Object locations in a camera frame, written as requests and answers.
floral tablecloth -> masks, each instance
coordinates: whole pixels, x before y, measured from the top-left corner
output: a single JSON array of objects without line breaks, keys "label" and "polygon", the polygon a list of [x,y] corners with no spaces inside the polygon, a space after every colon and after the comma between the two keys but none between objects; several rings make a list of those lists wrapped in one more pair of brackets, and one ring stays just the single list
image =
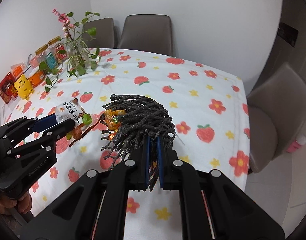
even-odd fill
[{"label": "floral tablecloth", "polygon": [[[49,93],[42,84],[29,101],[21,100],[6,122],[22,116],[44,117],[62,102],[77,98],[86,112],[100,115],[111,94],[138,94],[164,105],[176,125],[173,149],[197,170],[221,170],[244,190],[249,162],[249,120],[240,78],[191,61],[123,49],[103,49],[95,71],[67,77],[63,71]],[[37,215],[89,169],[104,171],[107,153],[98,124],[69,148],[56,147],[57,163],[30,189]],[[32,134],[25,142],[38,138]],[[125,239],[181,239],[178,192],[129,192]]]}]

silver screw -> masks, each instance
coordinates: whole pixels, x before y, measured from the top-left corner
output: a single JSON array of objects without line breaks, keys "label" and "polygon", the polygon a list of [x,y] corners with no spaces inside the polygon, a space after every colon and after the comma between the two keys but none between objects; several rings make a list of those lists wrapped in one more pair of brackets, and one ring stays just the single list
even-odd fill
[{"label": "silver screw", "polygon": [[213,171],[211,171],[211,175],[213,176],[213,177],[220,177],[221,176],[221,172],[219,171],[219,170],[213,170]]},{"label": "silver screw", "polygon": [[88,172],[86,172],[86,176],[89,178],[93,178],[97,175],[97,172],[95,170],[89,170]]},{"label": "silver screw", "polygon": [[127,160],[127,161],[125,162],[125,165],[126,165],[127,167],[132,167],[132,166],[135,165],[135,162],[134,162],[133,160]]},{"label": "silver screw", "polygon": [[182,166],[183,165],[183,162],[181,160],[175,160],[173,161],[173,165],[175,167],[179,167],[179,166]]}]

yellow cartoon container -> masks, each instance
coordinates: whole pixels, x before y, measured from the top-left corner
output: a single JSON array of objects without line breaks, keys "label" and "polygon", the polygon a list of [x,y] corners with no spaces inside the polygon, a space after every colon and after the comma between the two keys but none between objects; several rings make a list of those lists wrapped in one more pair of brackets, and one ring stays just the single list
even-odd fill
[{"label": "yellow cartoon container", "polygon": [[34,92],[33,86],[30,81],[25,77],[25,75],[21,75],[20,78],[14,83],[14,87],[18,95],[22,99],[28,99],[30,93]]}]

chair seat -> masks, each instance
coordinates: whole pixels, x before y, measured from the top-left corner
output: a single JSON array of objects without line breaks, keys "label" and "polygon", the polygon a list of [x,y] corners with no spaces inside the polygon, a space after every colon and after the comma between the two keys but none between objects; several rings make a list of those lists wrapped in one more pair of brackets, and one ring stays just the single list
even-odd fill
[{"label": "chair seat", "polygon": [[272,160],[278,135],[271,118],[261,109],[249,106],[250,168],[260,172]]}]

chair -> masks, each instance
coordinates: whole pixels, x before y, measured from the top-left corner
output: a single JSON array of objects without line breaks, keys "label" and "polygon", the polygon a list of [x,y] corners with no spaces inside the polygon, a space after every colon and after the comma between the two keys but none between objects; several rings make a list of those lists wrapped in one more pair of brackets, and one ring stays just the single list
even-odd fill
[{"label": "chair", "polygon": [[306,121],[306,83],[288,63],[247,97],[250,168],[260,172],[281,155]]},{"label": "chair", "polygon": [[88,33],[83,33],[82,37],[89,48],[115,48],[114,21],[113,18],[104,18],[87,22],[83,31],[96,27],[95,39],[91,41]]},{"label": "chair", "polygon": [[118,49],[173,56],[172,23],[167,15],[136,14],[125,19]]}]

